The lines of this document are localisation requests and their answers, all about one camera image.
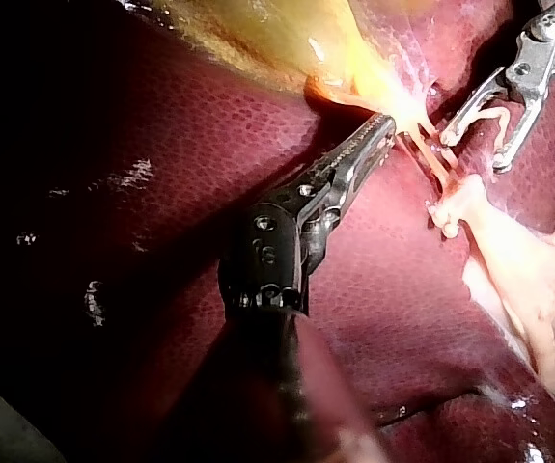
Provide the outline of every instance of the metal instrument jaw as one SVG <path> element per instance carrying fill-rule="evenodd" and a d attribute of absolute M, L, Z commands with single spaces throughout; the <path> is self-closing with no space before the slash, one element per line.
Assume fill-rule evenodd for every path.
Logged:
<path fill-rule="evenodd" d="M 440 134 L 446 146 L 456 145 L 483 106 L 495 98 L 524 105 L 524 113 L 502 148 L 494 153 L 497 174 L 509 171 L 519 149 L 537 122 L 555 75 L 555 4 L 526 24 L 517 37 L 517 56 L 477 88 Z"/>
<path fill-rule="evenodd" d="M 296 179 L 243 212 L 219 264 L 226 316 L 286 308 L 308 314 L 308 279 L 324 260 L 328 235 L 384 163 L 395 130 L 391 117 L 371 116 Z"/>

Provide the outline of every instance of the screw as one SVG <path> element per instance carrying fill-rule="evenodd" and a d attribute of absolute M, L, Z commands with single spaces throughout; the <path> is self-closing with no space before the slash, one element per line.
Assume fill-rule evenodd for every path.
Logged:
<path fill-rule="evenodd" d="M 256 228 L 258 230 L 262 230 L 263 232 L 268 232 L 270 230 L 274 230 L 276 223 L 272 217 L 268 217 L 267 215 L 260 215 L 256 217 L 254 221 L 256 224 Z"/>
<path fill-rule="evenodd" d="M 300 196 L 310 197 L 314 196 L 314 187 L 312 185 L 300 185 L 298 187 L 298 194 Z"/>
<path fill-rule="evenodd" d="M 530 65 L 528 63 L 519 63 L 513 69 L 517 75 L 528 75 L 530 73 Z"/>

